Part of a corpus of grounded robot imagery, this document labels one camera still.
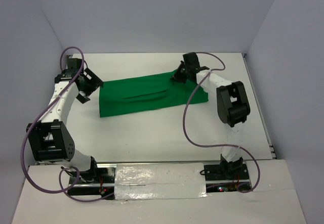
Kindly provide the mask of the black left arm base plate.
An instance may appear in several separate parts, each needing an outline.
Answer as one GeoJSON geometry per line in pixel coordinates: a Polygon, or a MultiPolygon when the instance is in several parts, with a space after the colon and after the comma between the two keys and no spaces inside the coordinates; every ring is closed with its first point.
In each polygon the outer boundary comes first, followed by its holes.
{"type": "Polygon", "coordinates": [[[114,198],[115,167],[98,167],[91,164],[87,171],[80,172],[78,182],[67,191],[70,196],[95,196],[114,198]]]}

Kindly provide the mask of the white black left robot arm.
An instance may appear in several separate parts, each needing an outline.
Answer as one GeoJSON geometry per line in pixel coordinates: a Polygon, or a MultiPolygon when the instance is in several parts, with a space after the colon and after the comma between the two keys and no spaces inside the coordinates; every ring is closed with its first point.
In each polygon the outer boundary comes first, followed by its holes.
{"type": "Polygon", "coordinates": [[[51,98],[54,105],[31,129],[29,144],[35,161],[40,163],[74,166],[80,171],[80,181],[94,183],[101,180],[102,171],[92,156],[78,151],[66,124],[75,100],[84,104],[103,81],[78,58],[67,60],[67,67],[55,79],[55,90],[51,98]]]}

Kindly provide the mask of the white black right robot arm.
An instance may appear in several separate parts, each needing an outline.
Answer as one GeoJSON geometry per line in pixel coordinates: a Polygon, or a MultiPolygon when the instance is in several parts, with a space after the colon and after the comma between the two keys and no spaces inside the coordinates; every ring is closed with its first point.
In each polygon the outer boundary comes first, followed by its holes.
{"type": "Polygon", "coordinates": [[[240,145],[243,127],[251,112],[249,100],[245,86],[241,81],[227,80],[215,74],[216,69],[201,66],[197,55],[198,53],[195,52],[184,54],[183,60],[171,77],[171,80],[175,82],[186,83],[190,80],[196,84],[185,105],[182,117],[183,132],[187,140],[197,147],[221,148],[219,169],[212,170],[210,173],[205,170],[205,175],[231,179],[237,175],[243,165],[240,145]],[[185,127],[187,110],[193,96],[200,88],[216,99],[217,115],[227,127],[227,143],[225,144],[199,145],[194,143],[187,134],[185,127]]]}

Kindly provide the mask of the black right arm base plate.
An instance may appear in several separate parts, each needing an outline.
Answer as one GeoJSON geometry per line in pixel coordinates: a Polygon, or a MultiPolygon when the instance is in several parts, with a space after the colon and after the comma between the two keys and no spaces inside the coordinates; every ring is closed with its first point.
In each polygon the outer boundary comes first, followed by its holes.
{"type": "Polygon", "coordinates": [[[207,164],[199,174],[205,177],[208,193],[250,192],[252,189],[247,165],[242,160],[207,164]]]}

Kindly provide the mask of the green t shirt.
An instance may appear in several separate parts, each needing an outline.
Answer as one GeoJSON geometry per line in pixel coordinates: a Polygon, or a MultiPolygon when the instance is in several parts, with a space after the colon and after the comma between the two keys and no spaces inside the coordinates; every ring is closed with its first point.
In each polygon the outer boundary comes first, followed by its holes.
{"type": "Polygon", "coordinates": [[[171,80],[172,72],[105,81],[99,92],[100,117],[185,105],[196,83],[171,80]]]}

